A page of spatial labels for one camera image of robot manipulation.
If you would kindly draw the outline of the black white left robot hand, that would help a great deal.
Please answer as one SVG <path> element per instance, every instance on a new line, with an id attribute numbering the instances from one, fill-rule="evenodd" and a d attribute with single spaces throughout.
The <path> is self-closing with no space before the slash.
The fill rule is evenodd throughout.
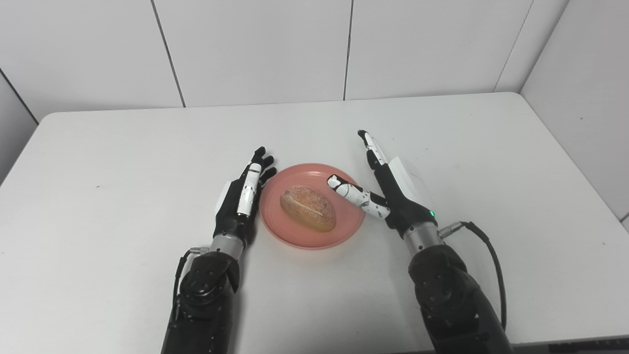
<path id="1" fill-rule="evenodd" d="M 214 236 L 234 236 L 247 246 L 254 238 L 261 191 L 277 173 L 275 159 L 259 147 L 240 177 L 226 184 L 215 217 Z"/>

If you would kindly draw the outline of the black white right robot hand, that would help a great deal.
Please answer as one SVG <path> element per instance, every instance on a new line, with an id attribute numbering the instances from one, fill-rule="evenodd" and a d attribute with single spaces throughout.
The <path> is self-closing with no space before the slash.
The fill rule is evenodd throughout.
<path id="1" fill-rule="evenodd" d="M 402 159 L 388 159 L 376 139 L 366 130 L 357 132 L 366 148 L 366 157 L 381 193 L 377 194 L 340 177 L 330 175 L 326 181 L 338 195 L 378 219 L 400 236 L 423 224 L 438 226 L 434 211 L 425 205 L 426 193 L 420 191 Z"/>

